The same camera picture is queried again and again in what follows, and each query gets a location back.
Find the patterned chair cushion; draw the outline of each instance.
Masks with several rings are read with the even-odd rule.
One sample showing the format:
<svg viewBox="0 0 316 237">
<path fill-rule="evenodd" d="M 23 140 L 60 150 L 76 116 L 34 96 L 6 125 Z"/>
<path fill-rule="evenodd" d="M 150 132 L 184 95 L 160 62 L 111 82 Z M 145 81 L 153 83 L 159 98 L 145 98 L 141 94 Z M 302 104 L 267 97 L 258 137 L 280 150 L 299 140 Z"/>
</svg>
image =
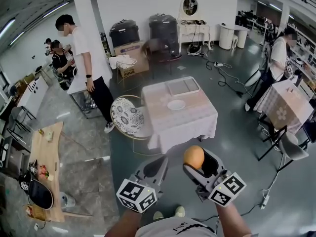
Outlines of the patterned chair cushion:
<svg viewBox="0 0 316 237">
<path fill-rule="evenodd" d="M 126 98 L 116 99 L 111 108 L 113 122 L 127 134 L 137 133 L 144 124 L 144 115 Z"/>
</svg>

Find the white t-shirt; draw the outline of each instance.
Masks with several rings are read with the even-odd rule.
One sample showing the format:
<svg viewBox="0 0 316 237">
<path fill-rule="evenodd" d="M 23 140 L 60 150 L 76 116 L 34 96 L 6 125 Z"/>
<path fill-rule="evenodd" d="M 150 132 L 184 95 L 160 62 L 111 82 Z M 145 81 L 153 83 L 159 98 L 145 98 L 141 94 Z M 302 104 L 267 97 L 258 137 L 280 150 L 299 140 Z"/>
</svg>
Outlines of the white t-shirt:
<svg viewBox="0 0 316 237">
<path fill-rule="evenodd" d="M 270 62 L 272 62 L 272 60 L 279 62 L 285 70 L 286 57 L 286 41 L 283 37 L 280 37 L 272 46 Z M 274 80 L 280 81 L 283 76 L 284 70 L 280 69 L 272 63 L 270 64 L 270 70 Z"/>
<path fill-rule="evenodd" d="M 141 227 L 135 237 L 216 237 L 205 224 L 190 218 L 171 217 Z"/>
<path fill-rule="evenodd" d="M 85 77 L 86 71 L 82 54 L 89 52 L 89 46 L 82 28 L 76 27 L 72 32 L 72 37 L 72 52 L 74 53 L 74 59 L 78 69 L 78 74 L 82 77 Z M 90 55 L 92 64 L 92 80 L 97 80 L 104 74 L 104 68 L 102 68 L 102 66 L 99 65 L 98 61 L 94 58 L 92 53 L 90 53 Z"/>
</svg>

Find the pillar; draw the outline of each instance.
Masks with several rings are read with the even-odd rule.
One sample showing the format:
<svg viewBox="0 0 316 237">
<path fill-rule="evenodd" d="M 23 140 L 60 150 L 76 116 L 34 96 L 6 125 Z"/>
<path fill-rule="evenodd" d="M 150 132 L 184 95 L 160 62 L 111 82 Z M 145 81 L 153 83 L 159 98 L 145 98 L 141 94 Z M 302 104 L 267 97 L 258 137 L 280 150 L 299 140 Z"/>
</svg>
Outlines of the pillar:
<svg viewBox="0 0 316 237">
<path fill-rule="evenodd" d="M 104 68 L 103 79 L 105 84 L 110 86 L 112 71 L 108 64 L 103 44 L 100 38 L 98 26 L 94 17 L 91 0 L 74 0 L 75 6 L 82 27 L 88 41 L 91 57 L 98 60 Z"/>
<path fill-rule="evenodd" d="M 286 4 L 283 4 L 281 21 L 280 21 L 278 33 L 277 33 L 278 36 L 287 27 L 289 14 L 290 14 L 290 7 Z"/>
</svg>

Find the mirror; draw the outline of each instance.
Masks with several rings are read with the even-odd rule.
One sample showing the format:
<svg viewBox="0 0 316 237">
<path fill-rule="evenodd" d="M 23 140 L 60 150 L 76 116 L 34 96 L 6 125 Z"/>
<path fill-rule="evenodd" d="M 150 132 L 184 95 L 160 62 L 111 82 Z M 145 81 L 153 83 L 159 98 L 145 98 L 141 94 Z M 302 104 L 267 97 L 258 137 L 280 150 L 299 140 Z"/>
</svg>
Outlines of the mirror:
<svg viewBox="0 0 316 237">
<path fill-rule="evenodd" d="M 182 8 L 188 16 L 192 16 L 198 10 L 197 0 L 184 0 Z"/>
</svg>

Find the cardboard box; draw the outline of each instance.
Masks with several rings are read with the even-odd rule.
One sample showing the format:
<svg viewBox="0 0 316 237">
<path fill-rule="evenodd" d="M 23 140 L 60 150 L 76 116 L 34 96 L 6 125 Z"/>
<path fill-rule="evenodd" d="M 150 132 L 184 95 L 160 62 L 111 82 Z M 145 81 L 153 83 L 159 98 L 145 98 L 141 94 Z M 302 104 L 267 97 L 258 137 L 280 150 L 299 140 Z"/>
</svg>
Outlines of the cardboard box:
<svg viewBox="0 0 316 237">
<path fill-rule="evenodd" d="M 133 66 L 135 73 L 140 73 L 149 70 L 148 60 L 143 52 L 144 42 L 138 41 L 126 45 L 117 46 L 114 48 L 115 55 L 128 54 L 131 58 L 137 60 Z"/>
<path fill-rule="evenodd" d="M 134 67 L 133 68 L 129 68 L 129 69 L 119 69 L 120 75 L 122 76 L 122 78 L 131 76 L 135 74 L 135 70 Z"/>
</svg>

